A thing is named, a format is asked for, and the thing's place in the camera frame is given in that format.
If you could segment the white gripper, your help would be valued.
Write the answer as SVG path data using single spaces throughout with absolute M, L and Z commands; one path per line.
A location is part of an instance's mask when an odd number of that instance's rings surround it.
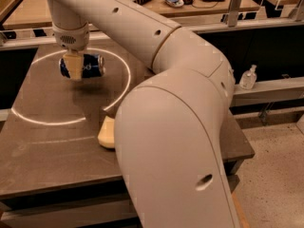
M 84 57 L 77 51 L 84 50 L 88 44 L 88 23 L 85 23 L 81 28 L 74 29 L 59 28 L 53 24 L 52 29 L 57 44 L 69 50 L 63 56 L 69 78 L 74 81 L 80 81 L 83 75 Z

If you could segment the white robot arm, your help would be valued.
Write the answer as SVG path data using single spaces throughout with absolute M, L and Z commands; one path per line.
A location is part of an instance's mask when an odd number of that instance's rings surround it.
M 50 0 L 74 12 L 154 75 L 115 117 L 115 149 L 143 228 L 240 228 L 219 135 L 235 79 L 226 57 L 196 33 L 130 0 Z

